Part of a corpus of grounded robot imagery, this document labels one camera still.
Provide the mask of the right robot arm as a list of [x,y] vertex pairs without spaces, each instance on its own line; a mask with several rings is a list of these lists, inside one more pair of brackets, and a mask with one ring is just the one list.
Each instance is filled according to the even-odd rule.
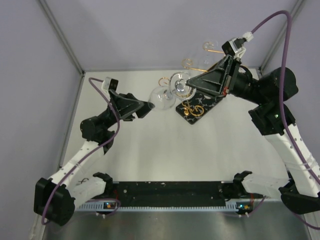
[[186,84],[210,98],[233,95],[256,104],[248,113],[260,134],[283,161],[287,177],[262,176],[243,171],[222,186],[226,198],[259,194],[281,200],[293,213],[303,215],[320,209],[320,167],[301,138],[296,120],[284,104],[298,92],[294,73],[286,68],[283,98],[279,97],[280,69],[261,79],[253,78],[239,58],[225,56],[208,71]]

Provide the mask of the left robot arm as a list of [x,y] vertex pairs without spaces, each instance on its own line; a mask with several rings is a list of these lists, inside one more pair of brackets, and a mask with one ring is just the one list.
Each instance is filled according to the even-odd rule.
[[85,202],[97,196],[106,199],[113,194],[112,178],[106,173],[97,172],[85,183],[78,182],[112,147],[118,132],[110,131],[110,127],[119,125],[121,120],[131,122],[145,117],[152,110],[152,104],[136,99],[131,93],[109,90],[109,95],[105,111],[81,122],[85,141],[80,150],[56,173],[36,183],[33,210],[42,217],[44,225],[64,226],[75,209]]

